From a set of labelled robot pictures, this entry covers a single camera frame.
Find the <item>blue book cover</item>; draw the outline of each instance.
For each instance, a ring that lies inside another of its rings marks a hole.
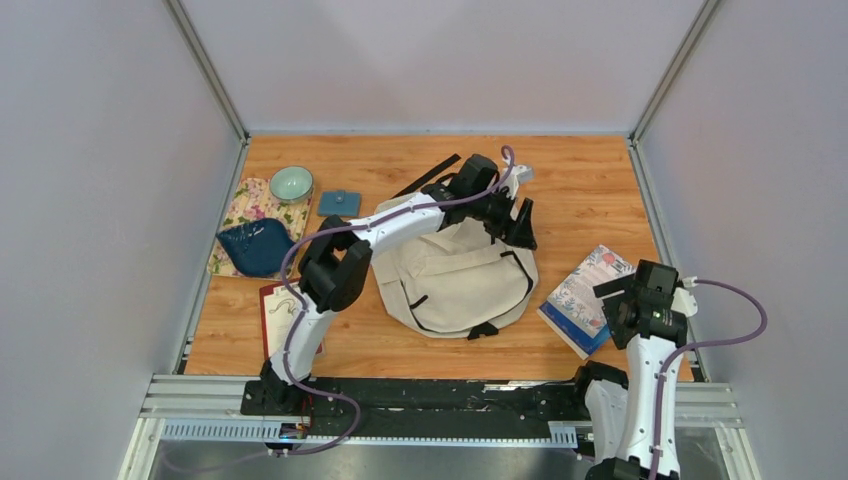
[[[603,303],[592,287],[621,278],[636,269],[609,248],[598,247],[548,295],[537,312],[542,319],[586,359],[610,337]]]

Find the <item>white backpack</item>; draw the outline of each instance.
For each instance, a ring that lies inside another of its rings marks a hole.
[[[389,315],[434,338],[497,335],[521,317],[539,283],[532,251],[507,246],[470,218],[387,251],[372,266]]]

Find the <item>gray floor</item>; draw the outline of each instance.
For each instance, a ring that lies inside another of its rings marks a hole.
[[[709,429],[677,432],[678,455],[686,480],[727,478],[715,435]],[[261,452],[263,445],[229,442],[164,442],[174,465],[203,468]],[[532,448],[446,448],[341,446],[317,455],[261,457],[215,472],[178,473],[157,460],[151,479],[580,479],[591,466],[569,451]]]

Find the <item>white wall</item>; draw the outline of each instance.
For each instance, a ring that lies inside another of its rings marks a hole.
[[[730,381],[763,478],[845,478],[848,4],[725,2],[645,140],[686,274],[750,289],[764,336],[704,351]],[[699,287],[699,339],[756,315]]]
[[[252,131],[630,131],[701,0],[184,0]]]
[[[158,1],[0,4],[0,478],[113,479],[237,142]]]

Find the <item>wooden tabletop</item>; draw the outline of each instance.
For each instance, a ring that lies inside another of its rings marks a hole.
[[[538,317],[536,307],[599,243],[634,264],[657,258],[623,138],[255,137],[242,179],[270,178],[282,167],[301,165],[315,177],[315,202],[323,191],[360,192],[364,216],[451,154],[467,158],[480,153],[499,161],[503,144],[512,145],[517,162],[536,172],[533,181],[522,185],[519,197],[535,201],[532,222],[540,284],[521,319],[494,337],[428,338],[386,314],[369,272],[362,296],[330,327],[327,353],[315,361],[314,375],[511,380],[574,376],[584,362]],[[322,221],[317,210],[316,203],[308,232]],[[212,277],[185,373],[258,374],[264,361],[258,291],[269,283]],[[627,367],[624,352],[612,342],[591,358]],[[688,366],[681,370],[681,379],[691,380]]]

